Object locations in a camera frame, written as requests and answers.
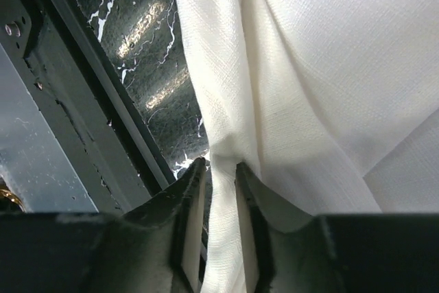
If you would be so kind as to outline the white cloth napkin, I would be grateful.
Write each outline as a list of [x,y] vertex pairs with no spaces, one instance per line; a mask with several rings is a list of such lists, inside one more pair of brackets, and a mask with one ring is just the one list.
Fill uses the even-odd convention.
[[303,211],[438,211],[438,0],[176,0],[209,140],[203,292],[245,292],[236,165]]

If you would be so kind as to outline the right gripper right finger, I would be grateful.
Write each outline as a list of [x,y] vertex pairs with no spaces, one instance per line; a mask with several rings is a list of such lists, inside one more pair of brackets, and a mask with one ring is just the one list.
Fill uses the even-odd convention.
[[248,292],[437,292],[438,216],[312,216],[240,163],[235,177]]

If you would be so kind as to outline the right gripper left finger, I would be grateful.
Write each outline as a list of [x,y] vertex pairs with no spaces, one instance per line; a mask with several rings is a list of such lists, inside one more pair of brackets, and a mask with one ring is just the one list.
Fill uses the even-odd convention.
[[2,292],[196,292],[206,161],[121,217],[1,214]]

